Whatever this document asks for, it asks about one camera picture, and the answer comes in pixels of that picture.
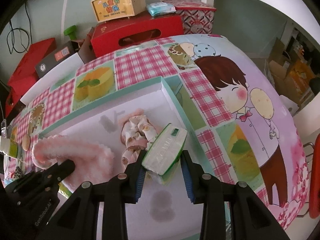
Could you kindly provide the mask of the pink white striped fluffy towel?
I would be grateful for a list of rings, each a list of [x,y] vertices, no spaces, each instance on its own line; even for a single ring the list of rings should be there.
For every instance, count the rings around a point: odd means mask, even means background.
[[[43,138],[33,145],[32,161],[41,169],[72,160],[75,170],[62,182],[74,192],[84,181],[99,184],[113,177],[114,153],[110,148],[87,139],[67,135]]]

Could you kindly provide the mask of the pink floral scrunchie cloth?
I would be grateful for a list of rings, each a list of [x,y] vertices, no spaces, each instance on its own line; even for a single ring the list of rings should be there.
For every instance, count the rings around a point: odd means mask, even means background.
[[[137,161],[141,150],[148,150],[161,132],[153,125],[141,108],[127,114],[119,121],[121,128],[120,140],[125,145],[121,156],[123,169]]]

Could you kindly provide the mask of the leopard print scrunchie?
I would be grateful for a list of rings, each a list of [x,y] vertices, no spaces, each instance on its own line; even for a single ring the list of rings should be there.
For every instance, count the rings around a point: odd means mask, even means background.
[[[19,167],[16,166],[15,171],[11,174],[11,178],[13,181],[20,179],[24,176],[23,170]]]

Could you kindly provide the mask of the white pill bottle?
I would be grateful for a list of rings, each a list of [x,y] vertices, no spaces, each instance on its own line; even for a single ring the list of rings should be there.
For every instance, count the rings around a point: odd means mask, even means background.
[[[4,155],[7,155],[11,158],[17,158],[19,154],[18,144],[12,141],[9,138],[4,138],[1,136],[0,138],[1,145],[0,145],[0,152]]]

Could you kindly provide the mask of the beige makeup sponge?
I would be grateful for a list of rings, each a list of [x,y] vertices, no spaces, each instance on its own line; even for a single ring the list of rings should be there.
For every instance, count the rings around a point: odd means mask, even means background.
[[[28,134],[25,134],[22,138],[22,148],[25,152],[27,152],[30,148],[31,139]]]

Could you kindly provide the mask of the red chair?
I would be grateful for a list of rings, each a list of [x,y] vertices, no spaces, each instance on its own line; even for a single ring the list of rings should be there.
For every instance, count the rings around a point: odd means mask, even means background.
[[[312,170],[309,194],[309,215],[312,219],[319,216],[319,191],[320,191],[320,134],[317,136],[312,159]]]

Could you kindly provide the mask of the teal box lid tray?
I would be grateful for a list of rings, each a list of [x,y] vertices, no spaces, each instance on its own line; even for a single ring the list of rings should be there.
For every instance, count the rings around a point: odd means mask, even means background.
[[[171,209],[175,217],[166,222],[151,217],[151,202],[162,185],[146,180],[147,169],[142,165],[149,154],[142,150],[138,160],[127,166],[110,181],[100,184],[84,182],[40,233],[39,239],[201,239],[204,206],[192,205],[187,197],[181,162],[199,159],[203,149],[195,140],[195,133],[171,88],[162,77],[156,77],[121,89],[98,105],[106,110],[127,110],[135,104],[146,103],[151,116],[173,125],[176,134],[187,131],[182,156],[171,167],[172,180],[168,189],[174,197]]]

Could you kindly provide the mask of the large red bag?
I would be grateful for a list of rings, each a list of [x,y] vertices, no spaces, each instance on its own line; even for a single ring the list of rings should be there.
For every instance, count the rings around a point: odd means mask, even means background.
[[[36,65],[57,48],[54,37],[30,45],[8,81],[9,95],[5,102],[5,117],[19,102],[20,98],[39,80]]]

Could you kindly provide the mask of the white shelf unit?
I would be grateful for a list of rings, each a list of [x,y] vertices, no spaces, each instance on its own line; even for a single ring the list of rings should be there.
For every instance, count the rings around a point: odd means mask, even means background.
[[[213,33],[227,37],[251,58],[267,57],[278,38],[294,29],[319,49],[319,11],[310,0],[202,0],[216,7]]]

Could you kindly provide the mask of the white foam board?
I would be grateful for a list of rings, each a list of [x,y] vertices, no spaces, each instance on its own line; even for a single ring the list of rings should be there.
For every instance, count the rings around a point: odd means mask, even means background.
[[[73,54],[65,59],[52,70],[50,70],[44,77],[40,78],[25,94],[21,97],[20,101],[29,105],[37,96],[44,92],[51,85],[57,83],[69,73],[76,71],[84,65],[78,53]]]

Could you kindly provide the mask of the black carton with QR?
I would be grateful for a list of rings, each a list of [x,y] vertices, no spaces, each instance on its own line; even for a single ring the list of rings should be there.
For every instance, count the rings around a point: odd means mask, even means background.
[[[78,50],[78,42],[68,41],[56,50],[52,51],[38,65],[36,65],[35,70],[38,77],[44,77],[50,70],[55,68],[63,60],[75,54]]]

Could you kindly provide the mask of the red gift box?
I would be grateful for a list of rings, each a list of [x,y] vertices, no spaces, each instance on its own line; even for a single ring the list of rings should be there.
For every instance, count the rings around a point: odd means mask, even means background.
[[[130,18],[106,21],[96,26],[91,45],[96,57],[146,41],[182,35],[183,23],[179,15],[152,17],[143,12]]]

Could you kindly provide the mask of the wooden children's day box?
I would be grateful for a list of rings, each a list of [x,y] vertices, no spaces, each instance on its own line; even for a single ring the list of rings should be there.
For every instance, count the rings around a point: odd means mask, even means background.
[[[98,23],[133,17],[146,11],[145,0],[91,0]]]

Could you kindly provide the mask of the red patterned tin box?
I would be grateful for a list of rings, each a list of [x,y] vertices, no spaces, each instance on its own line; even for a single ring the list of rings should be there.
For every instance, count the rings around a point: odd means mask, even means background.
[[[163,0],[182,20],[184,34],[211,34],[216,8],[196,0]]]

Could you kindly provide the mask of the blue wet wipes pack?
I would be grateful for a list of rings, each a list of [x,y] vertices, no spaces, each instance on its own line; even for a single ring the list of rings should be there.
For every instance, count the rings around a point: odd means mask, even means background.
[[[146,6],[148,13],[152,17],[175,13],[175,6],[166,2],[150,3]]]

